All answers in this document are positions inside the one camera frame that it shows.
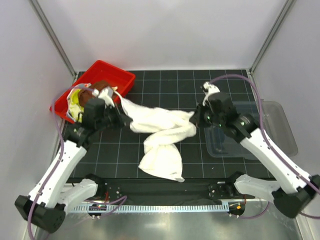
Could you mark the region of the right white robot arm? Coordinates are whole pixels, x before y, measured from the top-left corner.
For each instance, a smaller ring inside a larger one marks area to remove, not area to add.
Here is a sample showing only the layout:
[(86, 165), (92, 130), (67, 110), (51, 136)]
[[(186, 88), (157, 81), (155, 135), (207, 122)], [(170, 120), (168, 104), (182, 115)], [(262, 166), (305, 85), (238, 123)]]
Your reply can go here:
[(240, 114), (230, 96), (205, 93), (190, 122), (199, 128), (215, 127), (251, 152), (274, 177), (263, 180), (235, 172), (225, 183), (230, 198), (250, 195), (274, 204), (288, 218), (295, 218), (320, 192), (320, 176), (310, 175), (279, 149), (250, 114)]

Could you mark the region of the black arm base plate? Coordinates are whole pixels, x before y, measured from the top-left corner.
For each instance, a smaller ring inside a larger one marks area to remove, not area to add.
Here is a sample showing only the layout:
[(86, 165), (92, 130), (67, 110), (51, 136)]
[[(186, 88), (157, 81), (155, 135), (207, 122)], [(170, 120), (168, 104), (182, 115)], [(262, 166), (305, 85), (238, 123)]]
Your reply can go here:
[(222, 200), (252, 199), (236, 192), (226, 178), (188, 178), (177, 182), (162, 178), (104, 178), (105, 186), (89, 199), (115, 201), (127, 196), (126, 205), (179, 206), (214, 203)]

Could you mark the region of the white terry towel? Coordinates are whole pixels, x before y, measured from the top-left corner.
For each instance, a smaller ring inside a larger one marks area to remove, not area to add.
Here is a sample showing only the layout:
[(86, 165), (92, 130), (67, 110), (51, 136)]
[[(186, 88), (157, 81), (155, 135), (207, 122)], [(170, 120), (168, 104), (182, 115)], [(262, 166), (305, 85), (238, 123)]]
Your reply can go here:
[(132, 119), (134, 133), (149, 134), (143, 142), (144, 155), (138, 168), (158, 178), (182, 183), (183, 161), (176, 143), (196, 135), (190, 122), (193, 111), (146, 107), (119, 96), (122, 109)]

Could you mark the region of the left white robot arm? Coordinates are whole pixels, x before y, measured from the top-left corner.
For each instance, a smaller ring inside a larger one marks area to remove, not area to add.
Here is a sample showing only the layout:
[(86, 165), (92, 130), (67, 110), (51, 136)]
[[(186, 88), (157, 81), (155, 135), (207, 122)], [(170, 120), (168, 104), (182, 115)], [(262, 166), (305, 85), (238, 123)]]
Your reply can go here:
[(66, 215), (80, 203), (101, 200), (108, 192), (106, 182), (95, 174), (87, 174), (80, 183), (63, 192), (72, 171), (86, 155), (92, 136), (106, 128), (123, 128), (131, 122), (123, 110), (112, 101), (90, 99), (76, 122), (60, 136), (60, 149), (53, 162), (27, 196), (19, 195), (15, 207), (27, 222), (27, 232), (34, 239), (32, 226), (52, 234), (63, 224)]

